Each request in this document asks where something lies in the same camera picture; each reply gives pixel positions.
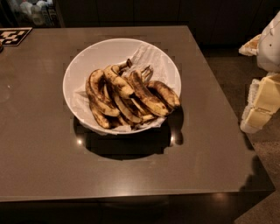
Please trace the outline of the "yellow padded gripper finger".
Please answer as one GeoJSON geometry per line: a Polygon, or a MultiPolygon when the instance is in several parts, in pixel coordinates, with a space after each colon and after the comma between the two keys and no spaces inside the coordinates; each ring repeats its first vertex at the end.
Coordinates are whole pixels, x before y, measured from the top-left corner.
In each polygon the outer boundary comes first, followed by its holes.
{"type": "Polygon", "coordinates": [[[279,109],[280,73],[268,73],[261,80],[253,79],[248,91],[248,105],[241,116],[241,130],[256,133],[279,109]]]}

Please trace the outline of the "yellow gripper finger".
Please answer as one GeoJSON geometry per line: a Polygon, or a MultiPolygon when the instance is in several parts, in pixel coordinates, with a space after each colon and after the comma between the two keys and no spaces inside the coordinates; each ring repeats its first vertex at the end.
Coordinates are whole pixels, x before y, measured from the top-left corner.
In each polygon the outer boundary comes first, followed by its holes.
{"type": "Polygon", "coordinates": [[[245,56],[256,56],[260,37],[261,34],[258,34],[255,37],[253,37],[250,41],[242,45],[239,49],[239,54],[245,56]]]}

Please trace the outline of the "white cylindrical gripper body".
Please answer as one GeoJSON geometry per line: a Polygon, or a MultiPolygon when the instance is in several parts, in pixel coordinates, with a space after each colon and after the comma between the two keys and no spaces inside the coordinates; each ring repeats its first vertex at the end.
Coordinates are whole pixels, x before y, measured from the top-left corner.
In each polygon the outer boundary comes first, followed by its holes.
{"type": "Polygon", "coordinates": [[[262,31],[256,58],[261,69],[280,72],[280,11],[262,31]]]}

